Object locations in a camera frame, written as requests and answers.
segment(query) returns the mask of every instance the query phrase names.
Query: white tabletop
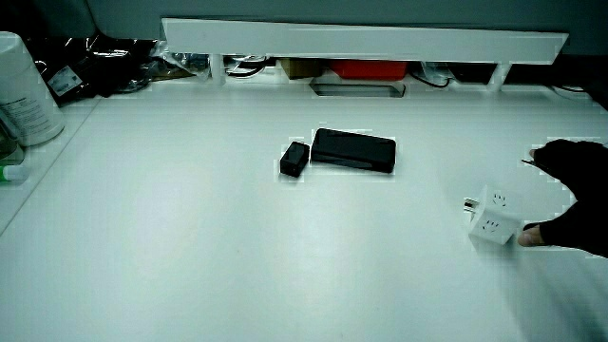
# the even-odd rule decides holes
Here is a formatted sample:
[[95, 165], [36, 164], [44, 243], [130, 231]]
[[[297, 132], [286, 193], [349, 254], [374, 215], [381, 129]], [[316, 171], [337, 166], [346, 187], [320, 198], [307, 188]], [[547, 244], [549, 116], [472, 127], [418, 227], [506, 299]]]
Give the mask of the white tabletop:
[[[394, 138], [394, 174], [279, 175], [320, 126]], [[535, 87], [181, 80], [101, 99], [0, 237], [0, 339], [588, 340], [608, 333], [605, 259], [469, 237], [463, 198], [492, 184], [551, 219], [570, 192], [520, 159], [606, 132], [597, 104]]]

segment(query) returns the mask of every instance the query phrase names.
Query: hand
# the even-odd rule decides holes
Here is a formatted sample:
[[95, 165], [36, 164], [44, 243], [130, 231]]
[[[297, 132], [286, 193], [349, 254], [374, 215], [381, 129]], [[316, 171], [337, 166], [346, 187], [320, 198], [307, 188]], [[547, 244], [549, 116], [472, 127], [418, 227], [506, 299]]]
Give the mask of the hand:
[[528, 153], [537, 167], [566, 185], [577, 201], [557, 218], [523, 227], [518, 243], [524, 247], [577, 248], [608, 256], [608, 240], [603, 234], [608, 148], [596, 142], [556, 140]]
[[523, 231], [517, 238], [517, 242], [523, 247], [546, 246], [541, 236], [541, 227], [538, 224]]

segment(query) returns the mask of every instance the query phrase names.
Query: white bottle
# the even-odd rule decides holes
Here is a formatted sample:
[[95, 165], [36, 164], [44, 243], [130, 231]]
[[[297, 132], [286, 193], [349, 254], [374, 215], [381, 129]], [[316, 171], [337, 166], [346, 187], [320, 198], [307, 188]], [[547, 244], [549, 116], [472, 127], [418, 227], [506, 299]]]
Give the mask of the white bottle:
[[0, 120], [23, 146], [44, 143], [64, 129], [28, 49], [17, 34], [0, 31]]

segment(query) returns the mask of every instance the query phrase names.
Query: red box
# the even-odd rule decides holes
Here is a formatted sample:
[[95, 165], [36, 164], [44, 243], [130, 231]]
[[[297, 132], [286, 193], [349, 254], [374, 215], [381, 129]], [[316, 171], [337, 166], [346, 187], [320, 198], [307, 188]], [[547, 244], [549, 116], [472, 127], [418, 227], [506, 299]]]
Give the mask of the red box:
[[343, 79], [400, 81], [406, 77], [408, 62], [330, 60], [328, 67]]

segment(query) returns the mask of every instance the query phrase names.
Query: white power strip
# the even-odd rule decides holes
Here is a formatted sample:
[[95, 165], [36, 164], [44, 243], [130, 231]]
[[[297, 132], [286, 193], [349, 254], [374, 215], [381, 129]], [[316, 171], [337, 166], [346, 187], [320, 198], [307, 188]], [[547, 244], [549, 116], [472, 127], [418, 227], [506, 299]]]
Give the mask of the white power strip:
[[519, 203], [512, 192], [484, 186], [477, 199], [465, 199], [465, 210], [471, 213], [469, 234], [505, 244], [522, 224]]

